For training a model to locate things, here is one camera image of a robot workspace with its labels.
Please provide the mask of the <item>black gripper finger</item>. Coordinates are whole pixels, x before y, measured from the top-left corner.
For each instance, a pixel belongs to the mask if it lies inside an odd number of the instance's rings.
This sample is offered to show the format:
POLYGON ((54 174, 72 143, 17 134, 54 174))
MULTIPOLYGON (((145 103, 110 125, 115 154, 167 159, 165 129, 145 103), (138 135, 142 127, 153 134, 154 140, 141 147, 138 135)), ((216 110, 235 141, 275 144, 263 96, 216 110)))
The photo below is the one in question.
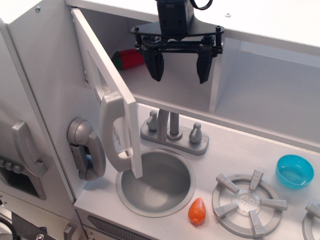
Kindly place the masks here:
POLYGON ((150 76, 159 82, 164 73, 164 58, 162 53, 152 47, 143 47, 141 51, 150 76))
POLYGON ((212 65, 212 48, 210 46, 203 45, 199 48, 198 58, 196 62, 197 75, 201 84, 208 81, 211 65, 212 65))

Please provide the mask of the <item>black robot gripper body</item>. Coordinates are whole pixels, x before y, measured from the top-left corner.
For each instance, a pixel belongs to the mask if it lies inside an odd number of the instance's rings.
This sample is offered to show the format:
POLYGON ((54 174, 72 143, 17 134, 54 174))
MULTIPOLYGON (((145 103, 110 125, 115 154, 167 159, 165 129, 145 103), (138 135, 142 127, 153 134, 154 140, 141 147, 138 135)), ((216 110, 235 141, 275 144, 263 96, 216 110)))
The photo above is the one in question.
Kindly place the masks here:
POLYGON ((220 25, 205 23, 194 16, 194 10, 204 11, 211 5, 209 0, 198 6, 194 0, 158 0, 158 21, 136 25, 131 29, 135 35, 138 52, 150 50, 160 53, 194 53, 211 51, 223 53, 220 25))

